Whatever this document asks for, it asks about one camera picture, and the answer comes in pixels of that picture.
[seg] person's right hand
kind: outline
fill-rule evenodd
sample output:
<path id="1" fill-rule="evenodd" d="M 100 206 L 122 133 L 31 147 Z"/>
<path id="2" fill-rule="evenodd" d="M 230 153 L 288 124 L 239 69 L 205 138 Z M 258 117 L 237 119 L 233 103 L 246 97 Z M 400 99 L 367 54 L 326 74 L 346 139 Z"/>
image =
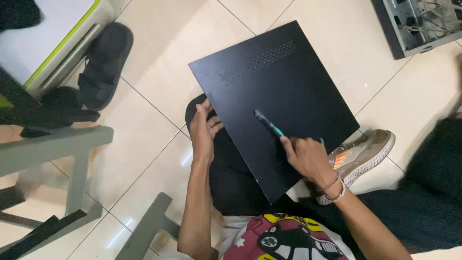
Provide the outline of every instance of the person's right hand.
<path id="1" fill-rule="evenodd" d="M 280 141 L 287 154 L 287 161 L 303 176 L 325 190 L 337 180 L 327 157 L 326 149 L 310 137 L 300 139 L 281 136 Z"/>

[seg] sneaker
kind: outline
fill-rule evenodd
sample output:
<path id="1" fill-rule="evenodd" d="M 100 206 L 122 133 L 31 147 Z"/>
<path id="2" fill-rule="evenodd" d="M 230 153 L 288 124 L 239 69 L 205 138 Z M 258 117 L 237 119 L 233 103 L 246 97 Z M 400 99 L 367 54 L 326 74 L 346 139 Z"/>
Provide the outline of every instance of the sneaker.
<path id="1" fill-rule="evenodd" d="M 395 135 L 386 130 L 374 130 L 364 142 L 353 142 L 339 146 L 329 155 L 329 162 L 346 187 L 350 187 L 361 175 L 370 171 L 385 159 L 395 144 Z M 328 205 L 326 195 L 316 197 L 319 205 Z"/>

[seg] sneaker sole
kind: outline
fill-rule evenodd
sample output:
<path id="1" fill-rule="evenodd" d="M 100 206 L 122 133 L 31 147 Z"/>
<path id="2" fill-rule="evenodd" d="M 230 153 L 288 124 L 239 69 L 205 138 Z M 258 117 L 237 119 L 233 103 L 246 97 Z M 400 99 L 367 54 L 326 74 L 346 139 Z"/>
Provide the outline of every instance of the sneaker sole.
<path id="1" fill-rule="evenodd" d="M 374 157 L 370 158 L 368 161 L 360 165 L 358 168 L 354 169 L 349 175 L 347 175 L 343 179 L 345 186 L 349 188 L 353 184 L 353 182 L 355 182 L 361 175 L 372 170 L 372 168 L 381 163 L 385 159 L 385 157 L 387 157 L 387 155 L 390 153 L 391 149 L 395 144 L 395 140 L 395 135 L 392 132 L 390 132 L 390 139 L 382 148 L 382 150 L 380 150 L 380 152 L 378 152 Z M 317 197 L 316 201 L 321 206 L 329 205 L 332 203 L 326 195 Z"/>

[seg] person's left hand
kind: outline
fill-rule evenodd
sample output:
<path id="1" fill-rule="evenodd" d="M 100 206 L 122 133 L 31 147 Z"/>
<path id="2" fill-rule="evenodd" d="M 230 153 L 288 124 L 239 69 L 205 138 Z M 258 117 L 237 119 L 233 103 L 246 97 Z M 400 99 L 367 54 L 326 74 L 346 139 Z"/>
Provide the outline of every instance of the person's left hand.
<path id="1" fill-rule="evenodd" d="M 201 161 L 210 166 L 214 157 L 213 140 L 224 125 L 218 116 L 213 116 L 207 121 L 208 114 L 213 111 L 213 106 L 208 99 L 201 105 L 196 105 L 196 109 L 196 115 L 190 125 L 193 161 Z"/>

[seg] black metal panel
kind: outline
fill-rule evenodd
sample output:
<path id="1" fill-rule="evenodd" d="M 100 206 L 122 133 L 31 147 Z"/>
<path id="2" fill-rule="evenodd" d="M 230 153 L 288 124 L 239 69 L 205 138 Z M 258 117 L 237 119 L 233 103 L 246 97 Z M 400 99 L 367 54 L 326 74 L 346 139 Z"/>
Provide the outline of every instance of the black metal panel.
<path id="1" fill-rule="evenodd" d="M 328 152 L 359 128 L 297 21 L 189 67 L 270 203 L 301 176 L 255 109 L 286 136 L 322 137 Z"/>

